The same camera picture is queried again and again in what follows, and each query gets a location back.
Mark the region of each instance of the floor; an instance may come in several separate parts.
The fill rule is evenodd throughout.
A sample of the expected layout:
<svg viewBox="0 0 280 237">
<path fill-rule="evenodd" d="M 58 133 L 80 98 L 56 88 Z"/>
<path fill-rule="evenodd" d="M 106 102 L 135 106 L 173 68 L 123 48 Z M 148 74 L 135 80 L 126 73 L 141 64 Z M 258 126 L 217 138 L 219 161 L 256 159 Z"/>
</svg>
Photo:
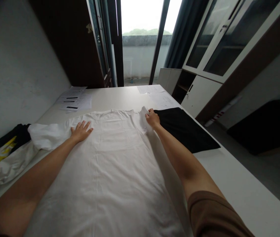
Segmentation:
<svg viewBox="0 0 280 237">
<path fill-rule="evenodd" d="M 280 200 L 280 154 L 254 156 L 217 124 L 212 124 L 207 130 Z"/>
<path fill-rule="evenodd" d="M 158 79 L 157 77 L 153 78 L 153 85 L 156 84 L 157 79 Z M 146 86 L 149 84 L 149 81 L 150 81 L 149 78 L 142 78 L 142 79 L 135 79 L 131 83 L 131 80 L 129 79 L 129 80 L 124 80 L 124 86 Z"/>
</svg>

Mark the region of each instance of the document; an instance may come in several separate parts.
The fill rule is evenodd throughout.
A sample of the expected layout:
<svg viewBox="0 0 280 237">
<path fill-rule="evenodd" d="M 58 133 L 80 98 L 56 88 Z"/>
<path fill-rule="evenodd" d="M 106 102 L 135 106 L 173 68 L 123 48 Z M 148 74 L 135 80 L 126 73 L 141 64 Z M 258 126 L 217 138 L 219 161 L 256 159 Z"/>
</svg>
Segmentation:
<svg viewBox="0 0 280 237">
<path fill-rule="evenodd" d="M 161 85 L 148 85 L 148 86 L 137 86 L 140 94 L 150 94 L 164 92 L 164 88 Z"/>
<path fill-rule="evenodd" d="M 167 92 L 151 93 L 149 96 L 154 104 L 156 104 L 157 110 L 171 109 L 176 107 L 181 108 L 180 104 Z"/>
<path fill-rule="evenodd" d="M 56 101 L 56 104 L 70 104 L 76 102 L 86 87 L 71 87 L 64 92 Z"/>
<path fill-rule="evenodd" d="M 65 104 L 60 109 L 61 110 L 71 110 L 71 111 L 80 111 L 80 110 L 88 110 L 91 109 L 91 94 L 82 94 L 77 99 L 76 102 L 71 104 Z"/>
</svg>

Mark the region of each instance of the brown sleeve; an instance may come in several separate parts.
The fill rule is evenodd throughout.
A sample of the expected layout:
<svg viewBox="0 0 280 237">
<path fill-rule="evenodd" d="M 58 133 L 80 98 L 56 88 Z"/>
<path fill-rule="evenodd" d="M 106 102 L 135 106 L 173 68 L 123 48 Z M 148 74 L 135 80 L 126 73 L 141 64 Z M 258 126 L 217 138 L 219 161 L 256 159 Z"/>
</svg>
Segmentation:
<svg viewBox="0 0 280 237">
<path fill-rule="evenodd" d="M 188 213 L 194 237 L 254 236 L 233 207 L 217 194 L 193 193 L 188 199 Z"/>
</svg>

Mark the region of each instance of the dark curtain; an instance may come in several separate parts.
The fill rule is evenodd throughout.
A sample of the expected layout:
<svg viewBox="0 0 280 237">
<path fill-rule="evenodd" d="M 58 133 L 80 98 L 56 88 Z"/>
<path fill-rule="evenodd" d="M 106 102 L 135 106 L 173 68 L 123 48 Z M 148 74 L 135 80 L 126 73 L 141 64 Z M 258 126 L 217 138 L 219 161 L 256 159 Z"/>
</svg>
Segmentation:
<svg viewBox="0 0 280 237">
<path fill-rule="evenodd" d="M 164 67 L 182 68 L 209 0 L 182 0 Z"/>
</svg>

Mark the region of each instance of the glass cabinet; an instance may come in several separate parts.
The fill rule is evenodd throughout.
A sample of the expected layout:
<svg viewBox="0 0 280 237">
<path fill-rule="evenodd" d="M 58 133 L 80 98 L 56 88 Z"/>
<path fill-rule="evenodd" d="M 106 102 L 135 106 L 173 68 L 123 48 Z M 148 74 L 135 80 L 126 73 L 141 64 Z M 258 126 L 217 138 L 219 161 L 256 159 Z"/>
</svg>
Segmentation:
<svg viewBox="0 0 280 237">
<path fill-rule="evenodd" d="M 224 83 L 280 14 L 280 0 L 210 0 L 183 69 Z"/>
</svg>

